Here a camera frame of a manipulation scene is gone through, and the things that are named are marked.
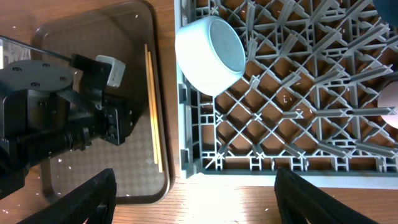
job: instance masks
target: gray dish rack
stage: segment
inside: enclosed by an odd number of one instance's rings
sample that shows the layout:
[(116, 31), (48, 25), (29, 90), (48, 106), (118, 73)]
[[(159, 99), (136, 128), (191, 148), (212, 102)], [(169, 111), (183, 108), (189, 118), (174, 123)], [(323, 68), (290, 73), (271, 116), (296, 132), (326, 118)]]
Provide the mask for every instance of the gray dish rack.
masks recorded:
[(317, 187), (398, 189), (397, 134), (381, 119), (396, 111), (377, 108), (398, 36), (372, 0), (175, 0), (176, 31), (209, 15), (234, 27), (250, 71), (210, 97), (177, 63), (181, 177), (272, 186), (286, 167)]

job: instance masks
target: dark tray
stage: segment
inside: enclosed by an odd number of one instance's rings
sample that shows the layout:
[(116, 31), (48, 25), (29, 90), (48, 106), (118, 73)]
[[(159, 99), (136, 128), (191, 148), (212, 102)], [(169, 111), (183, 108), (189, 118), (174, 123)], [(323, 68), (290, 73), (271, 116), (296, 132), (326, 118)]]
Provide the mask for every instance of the dark tray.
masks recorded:
[[(105, 168), (114, 169), (118, 184), (117, 203), (147, 204), (161, 200), (169, 191), (170, 176), (160, 100), (154, 21), (149, 7), (143, 2), (132, 1), (49, 22), (37, 29), (32, 42), (43, 49), (66, 56), (78, 53), (95, 58), (101, 54), (124, 62), (126, 70), (121, 86), (106, 91), (146, 106), (143, 109), (144, 114), (123, 145), (114, 146), (97, 139), (90, 149), (66, 152), (43, 162), (40, 166), (41, 181), (47, 200), (57, 200)], [(154, 164), (147, 108), (144, 44), (148, 45), (148, 50), (153, 54), (163, 173)], [(53, 59), (43, 56), (42, 60)], [(73, 87), (77, 90), (81, 71), (72, 69), (72, 72), (76, 72)]]

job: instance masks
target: wooden chopstick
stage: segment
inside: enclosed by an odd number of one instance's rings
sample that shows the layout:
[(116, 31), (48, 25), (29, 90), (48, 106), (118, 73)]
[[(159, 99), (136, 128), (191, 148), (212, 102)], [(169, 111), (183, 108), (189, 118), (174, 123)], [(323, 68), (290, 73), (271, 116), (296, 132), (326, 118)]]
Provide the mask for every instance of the wooden chopstick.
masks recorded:
[(157, 161), (159, 165), (159, 172), (163, 172), (163, 162), (162, 162), (162, 153), (160, 151), (160, 136), (159, 136), (159, 121), (157, 119), (157, 104), (156, 104), (156, 92), (155, 92), (155, 76), (154, 76), (154, 69), (152, 65), (152, 55), (148, 51), (148, 48), (146, 46), (146, 52), (147, 52), (147, 59), (146, 62), (148, 62), (148, 68), (149, 68), (149, 81), (150, 85), (148, 88), (148, 92), (151, 94), (149, 95), (149, 108), (151, 108), (152, 105), (152, 115), (151, 115), (151, 120), (153, 120), (153, 131), (155, 136), (153, 135), (152, 131), (152, 138), (155, 139), (155, 145), (154, 145), (154, 156), (157, 156)]
[(157, 162), (159, 165), (159, 172), (163, 172), (162, 153), (160, 151), (160, 136), (159, 136), (159, 121), (157, 119), (157, 104), (156, 104), (156, 92), (155, 92), (155, 76), (154, 69), (152, 66), (152, 55), (148, 52), (149, 61), (149, 73), (150, 73), (150, 86), (152, 87), (152, 106), (154, 109), (154, 126), (156, 136), (156, 149), (157, 149)]
[(149, 71), (149, 57), (148, 57), (148, 46), (145, 45), (145, 66), (147, 70), (147, 89), (148, 89), (148, 99), (149, 99), (149, 114), (150, 114), (150, 128), (152, 131), (152, 145), (154, 150), (154, 162), (157, 164), (157, 144), (156, 144), (156, 133), (154, 124), (154, 109), (152, 106), (152, 88), (150, 85), (150, 71)]

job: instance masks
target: white bowl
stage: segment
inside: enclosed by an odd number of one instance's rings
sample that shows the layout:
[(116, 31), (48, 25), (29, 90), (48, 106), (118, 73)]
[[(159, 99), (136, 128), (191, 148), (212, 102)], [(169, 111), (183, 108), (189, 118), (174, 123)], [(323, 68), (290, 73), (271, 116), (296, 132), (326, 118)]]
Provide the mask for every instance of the white bowl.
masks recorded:
[(217, 96), (238, 81), (246, 68), (242, 42), (217, 16), (208, 16), (178, 30), (175, 54), (181, 71), (199, 91)]

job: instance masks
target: wooden table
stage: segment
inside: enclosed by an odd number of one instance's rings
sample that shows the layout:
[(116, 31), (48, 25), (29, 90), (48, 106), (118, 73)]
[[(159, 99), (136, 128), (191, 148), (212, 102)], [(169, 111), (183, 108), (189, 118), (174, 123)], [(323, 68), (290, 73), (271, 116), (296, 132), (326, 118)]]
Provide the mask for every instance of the wooden table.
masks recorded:
[[(106, 0), (0, 0), (0, 33), (30, 42), (44, 22), (115, 4)], [(118, 206), (115, 223), (280, 223), (273, 187), (214, 186), (179, 178), (177, 96), (174, 54), (174, 0), (149, 0), (156, 11), (159, 66), (165, 120), (175, 183), (160, 203)], [(347, 206), (380, 223), (396, 223), (398, 190), (324, 189)], [(39, 169), (25, 187), (0, 201), (0, 222), (15, 223), (45, 208)]]

